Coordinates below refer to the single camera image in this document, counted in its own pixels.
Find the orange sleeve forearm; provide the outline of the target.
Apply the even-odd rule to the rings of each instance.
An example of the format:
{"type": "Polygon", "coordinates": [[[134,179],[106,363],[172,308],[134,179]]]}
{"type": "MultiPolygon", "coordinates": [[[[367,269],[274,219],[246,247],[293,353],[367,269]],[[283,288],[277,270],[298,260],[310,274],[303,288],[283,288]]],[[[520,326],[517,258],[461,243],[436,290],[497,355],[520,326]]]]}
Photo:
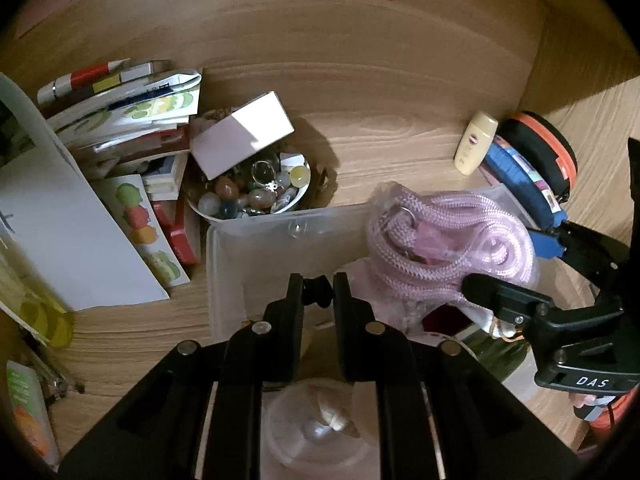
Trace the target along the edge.
{"type": "Polygon", "coordinates": [[[589,425],[594,440],[602,445],[611,437],[638,391],[638,388],[634,388],[623,396],[598,396],[596,405],[574,408],[574,414],[589,425]]]}

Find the person's right hand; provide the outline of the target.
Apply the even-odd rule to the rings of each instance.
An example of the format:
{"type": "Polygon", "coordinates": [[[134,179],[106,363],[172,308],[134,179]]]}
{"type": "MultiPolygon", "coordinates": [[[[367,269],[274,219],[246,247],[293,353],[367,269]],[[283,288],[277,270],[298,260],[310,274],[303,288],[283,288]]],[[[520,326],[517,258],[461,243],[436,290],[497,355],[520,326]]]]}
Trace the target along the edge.
{"type": "Polygon", "coordinates": [[[570,397],[570,402],[572,402],[574,408],[583,408],[586,405],[596,405],[598,400],[598,397],[593,394],[571,392],[568,396],[570,397]]]}

